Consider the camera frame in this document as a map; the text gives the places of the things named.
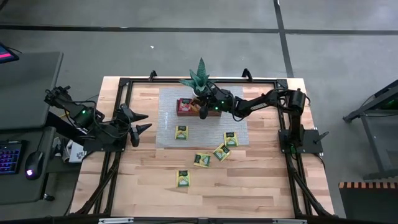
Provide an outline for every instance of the concrete floor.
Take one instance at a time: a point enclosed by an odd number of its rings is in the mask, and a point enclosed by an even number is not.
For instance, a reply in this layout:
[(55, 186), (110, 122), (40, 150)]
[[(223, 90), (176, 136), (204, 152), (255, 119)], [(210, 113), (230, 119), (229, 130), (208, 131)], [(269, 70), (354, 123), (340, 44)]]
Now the concrete floor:
[[(279, 2), (286, 29), (398, 29), (395, 0)], [(0, 12), (0, 22), (278, 28), (272, 0), (14, 0)], [(156, 70), (160, 76), (183, 76), (200, 57), (211, 75), (237, 77), (248, 68), (255, 77), (287, 76), (279, 34), (0, 30), (0, 42), (23, 52), (63, 52), (58, 85), (70, 85), (76, 100), (98, 94), (105, 75)], [(338, 182), (362, 181), (377, 167), (360, 121), (345, 124), (341, 118), (397, 79), (398, 40), (395, 35), (287, 35), (287, 46), (294, 77), (305, 79), (314, 122), (330, 132), (322, 142), (326, 175), (335, 213), (345, 217)], [(74, 181), (73, 175), (55, 176), (49, 190), (56, 201), (2, 206), (0, 217), (63, 215)]]

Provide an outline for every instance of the rgb keyboard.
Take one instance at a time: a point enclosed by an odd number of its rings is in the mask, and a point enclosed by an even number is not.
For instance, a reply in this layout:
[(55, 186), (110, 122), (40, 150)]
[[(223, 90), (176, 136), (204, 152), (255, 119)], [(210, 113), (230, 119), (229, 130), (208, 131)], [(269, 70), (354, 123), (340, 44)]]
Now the rgb keyboard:
[(23, 141), (0, 142), (0, 175), (18, 173), (22, 147)]

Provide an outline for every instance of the gray mat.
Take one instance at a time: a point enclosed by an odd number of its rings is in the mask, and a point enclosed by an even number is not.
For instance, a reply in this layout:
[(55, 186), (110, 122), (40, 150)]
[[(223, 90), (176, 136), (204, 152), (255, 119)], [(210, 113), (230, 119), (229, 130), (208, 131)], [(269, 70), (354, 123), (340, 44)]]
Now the gray mat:
[[(243, 98), (243, 88), (230, 86), (233, 95)], [(156, 147), (216, 147), (224, 142), (224, 133), (234, 131), (239, 145), (248, 145), (248, 124), (246, 120), (236, 122), (229, 113), (221, 117), (181, 117), (175, 111), (179, 98), (192, 98), (192, 89), (162, 88), (159, 96), (159, 113), (156, 132)], [(188, 140), (175, 139), (176, 125), (188, 126)]]

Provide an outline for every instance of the succulent plant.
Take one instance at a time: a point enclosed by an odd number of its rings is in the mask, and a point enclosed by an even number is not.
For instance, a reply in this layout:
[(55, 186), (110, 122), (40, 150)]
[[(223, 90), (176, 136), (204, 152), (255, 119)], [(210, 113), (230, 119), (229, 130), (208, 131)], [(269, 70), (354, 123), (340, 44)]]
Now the succulent plant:
[(189, 72), (191, 80), (181, 79), (179, 82), (193, 88), (193, 91), (197, 95), (206, 92), (208, 86), (212, 86), (214, 83), (214, 81), (208, 80), (210, 75), (206, 74), (206, 65), (202, 58), (200, 58), (197, 73), (195, 74), (192, 70), (189, 70)]

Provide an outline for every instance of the wooden table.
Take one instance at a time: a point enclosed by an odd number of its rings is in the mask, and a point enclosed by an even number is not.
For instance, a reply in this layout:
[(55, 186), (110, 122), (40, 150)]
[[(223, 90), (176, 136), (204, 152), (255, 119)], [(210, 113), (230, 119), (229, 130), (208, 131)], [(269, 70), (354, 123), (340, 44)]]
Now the wooden table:
[[(288, 78), (289, 88), (301, 88), (301, 78)], [(119, 77), (104, 77), (98, 109), (111, 119)], [(273, 89), (270, 84), (219, 84), (243, 86), (244, 98), (250, 100)], [(114, 195), (112, 216), (129, 217), (223, 217), (288, 218), (294, 217), (285, 157), (280, 153), (277, 131), (279, 120), (275, 108), (253, 112), (247, 117), (248, 146), (232, 148), (223, 162), (214, 159), (210, 168), (193, 165), (196, 152), (207, 148), (156, 148), (156, 127), (160, 88), (183, 87), (179, 83), (136, 83), (130, 107), (149, 118), (137, 124), (152, 123), (141, 134), (139, 147), (127, 141), (122, 154)], [(313, 128), (307, 105), (302, 115), (306, 129)], [(71, 212), (77, 211), (98, 186), (104, 153), (96, 152), (83, 161)], [(320, 160), (303, 154), (307, 185), (327, 211), (333, 213), (325, 171)], [(191, 186), (176, 188), (176, 170), (188, 169)], [(298, 190), (303, 212), (302, 193)], [(105, 190), (103, 209), (108, 193)]]

